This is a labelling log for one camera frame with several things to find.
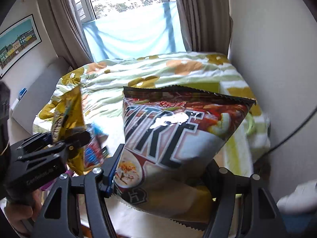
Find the white wall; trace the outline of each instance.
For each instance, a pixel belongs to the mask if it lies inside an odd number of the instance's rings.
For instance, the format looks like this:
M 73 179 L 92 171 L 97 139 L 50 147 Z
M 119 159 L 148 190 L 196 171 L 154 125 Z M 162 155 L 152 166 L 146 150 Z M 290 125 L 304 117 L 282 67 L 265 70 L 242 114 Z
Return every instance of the white wall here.
M 317 23 L 302 0 L 230 0 L 230 59 L 271 119 L 277 144 L 317 104 Z M 317 121 L 271 157 L 275 198 L 317 179 Z
M 0 33 L 20 19 L 33 14 L 42 42 L 21 57 L 4 75 L 2 80 L 11 90 L 10 104 L 22 88 L 28 88 L 42 71 L 57 58 L 38 9 L 37 0 L 17 0 L 0 26 Z M 10 143 L 28 137 L 28 133 L 16 122 L 9 120 Z

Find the painting of houses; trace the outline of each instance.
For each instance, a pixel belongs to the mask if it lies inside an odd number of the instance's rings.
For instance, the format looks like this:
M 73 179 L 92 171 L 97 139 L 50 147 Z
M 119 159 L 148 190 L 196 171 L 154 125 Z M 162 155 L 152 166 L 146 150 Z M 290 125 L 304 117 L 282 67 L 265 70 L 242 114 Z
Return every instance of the painting of houses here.
M 0 76 L 31 48 L 41 42 L 33 15 L 15 23 L 0 34 Z

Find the curtain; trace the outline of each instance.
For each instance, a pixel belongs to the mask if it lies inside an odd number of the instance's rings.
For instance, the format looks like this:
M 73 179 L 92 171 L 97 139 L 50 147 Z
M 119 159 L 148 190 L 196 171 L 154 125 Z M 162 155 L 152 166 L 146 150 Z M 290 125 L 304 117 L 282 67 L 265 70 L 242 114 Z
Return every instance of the curtain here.
M 228 55 L 229 0 L 177 0 L 177 8 L 187 51 Z
M 77 10 L 72 0 L 37 0 L 40 13 L 59 57 L 77 69 L 92 62 Z

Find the screw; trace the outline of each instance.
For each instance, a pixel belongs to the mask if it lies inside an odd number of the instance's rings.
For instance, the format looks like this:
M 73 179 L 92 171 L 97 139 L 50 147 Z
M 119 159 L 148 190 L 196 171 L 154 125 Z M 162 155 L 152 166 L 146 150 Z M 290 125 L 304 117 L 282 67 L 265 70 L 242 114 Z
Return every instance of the screw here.
M 61 174 L 60 179 L 65 180 L 68 177 L 68 174 Z
M 219 172 L 221 174 L 226 174 L 228 172 L 228 170 L 227 170 L 227 168 L 221 167 L 221 168 L 219 168 Z
M 95 167 L 94 169 L 93 169 L 93 173 L 94 174 L 99 174 L 101 172 L 101 168 L 100 167 Z
M 260 176 L 259 175 L 252 175 L 252 178 L 256 181 L 258 181 L 260 179 Z

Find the bedspread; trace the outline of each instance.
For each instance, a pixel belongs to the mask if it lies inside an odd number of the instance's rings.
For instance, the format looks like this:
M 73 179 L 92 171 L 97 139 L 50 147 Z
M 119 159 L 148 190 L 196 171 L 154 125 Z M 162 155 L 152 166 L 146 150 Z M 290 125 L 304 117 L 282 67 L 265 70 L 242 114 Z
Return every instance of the bedspread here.
M 48 104 L 37 114 L 33 132 L 47 132 L 60 96 L 79 85 L 86 124 L 98 123 L 109 134 L 113 154 L 124 143 L 122 121 L 123 86 L 160 88 L 184 85 L 233 96 L 255 98 L 243 77 L 226 56 L 217 53 L 173 53 L 129 60 L 104 60 L 80 67 L 63 76 Z M 252 160 L 270 146 L 267 118 L 259 105 L 250 113 L 215 157 L 234 174 L 250 176 Z

